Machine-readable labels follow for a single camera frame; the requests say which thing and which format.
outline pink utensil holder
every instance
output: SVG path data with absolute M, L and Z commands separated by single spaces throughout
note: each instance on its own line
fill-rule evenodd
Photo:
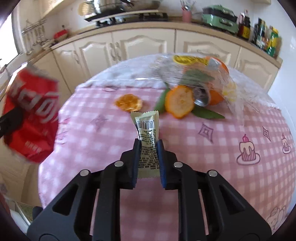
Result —
M 192 20 L 192 12 L 191 11 L 187 11 L 187 10 L 183 10 L 183 12 L 182 12 L 182 20 L 185 23 L 191 23 L 191 20 Z

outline barcode number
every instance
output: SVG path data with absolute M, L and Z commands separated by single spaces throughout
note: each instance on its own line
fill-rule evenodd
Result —
M 153 121 L 147 121 L 147 122 L 138 121 L 137 125 L 138 125 L 138 129 L 141 128 L 141 129 L 146 129 L 146 130 L 152 129 L 154 127 Z

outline green bottle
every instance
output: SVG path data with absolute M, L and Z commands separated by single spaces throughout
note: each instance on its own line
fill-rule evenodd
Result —
M 270 40 L 268 42 L 268 47 L 266 50 L 268 55 L 270 55 L 271 57 L 273 57 L 274 54 L 276 53 L 276 45 L 277 45 L 278 39 L 279 39 L 279 31 L 277 29 L 275 29 L 274 27 L 272 27 Z

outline pink checkered tablecloth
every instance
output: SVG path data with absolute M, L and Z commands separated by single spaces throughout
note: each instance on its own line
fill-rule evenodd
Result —
M 133 147 L 137 138 L 130 114 L 114 106 L 124 94 L 140 96 L 142 112 L 152 110 L 162 90 L 78 88 L 59 112 L 54 152 L 40 165 L 39 195 L 43 207 L 82 169 L 104 169 Z M 165 148 L 194 170 L 217 170 L 267 220 L 275 231 L 287 212 L 295 185 L 295 146 L 281 111 L 245 108 L 245 125 L 237 123 L 226 103 L 211 107 L 224 120 L 189 114 L 182 120 L 160 115 Z M 252 161 L 241 142 L 254 146 Z M 159 178 L 139 179 L 134 190 L 122 190 L 123 241 L 178 240 L 177 191 L 162 189 Z

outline green appliance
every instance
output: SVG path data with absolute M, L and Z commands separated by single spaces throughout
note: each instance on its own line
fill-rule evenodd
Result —
M 202 21 L 212 27 L 220 28 L 237 34 L 239 25 L 237 24 L 237 16 L 233 11 L 219 5 L 212 5 L 203 8 Z

